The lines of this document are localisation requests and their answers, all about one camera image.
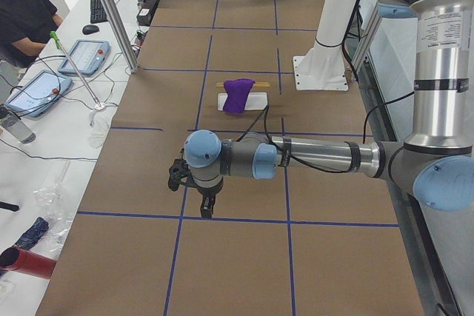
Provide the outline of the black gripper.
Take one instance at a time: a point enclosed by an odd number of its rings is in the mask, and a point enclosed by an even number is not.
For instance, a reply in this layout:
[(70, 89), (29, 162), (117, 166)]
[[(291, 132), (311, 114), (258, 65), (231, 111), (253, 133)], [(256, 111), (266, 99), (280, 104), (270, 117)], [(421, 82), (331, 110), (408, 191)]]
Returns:
[(211, 219), (213, 217), (213, 210), (216, 203), (216, 196), (220, 193), (224, 186), (223, 181), (211, 187), (197, 186), (196, 189), (202, 194), (202, 201), (200, 206), (200, 213), (202, 218)]

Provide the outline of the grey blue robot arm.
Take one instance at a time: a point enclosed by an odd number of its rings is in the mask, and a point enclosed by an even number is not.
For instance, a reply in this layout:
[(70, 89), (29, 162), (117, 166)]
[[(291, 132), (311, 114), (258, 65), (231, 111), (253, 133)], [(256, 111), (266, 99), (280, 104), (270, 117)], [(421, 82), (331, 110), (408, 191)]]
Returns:
[(461, 112), (467, 79), (432, 73), (407, 100), (418, 143), (366, 138), (344, 40), (357, 0), (189, 0), (209, 16), (196, 125), (178, 139), (168, 186), (195, 201), (193, 220), (389, 226), (383, 180), (417, 183), (436, 209), (473, 199), (469, 144), (443, 124)]

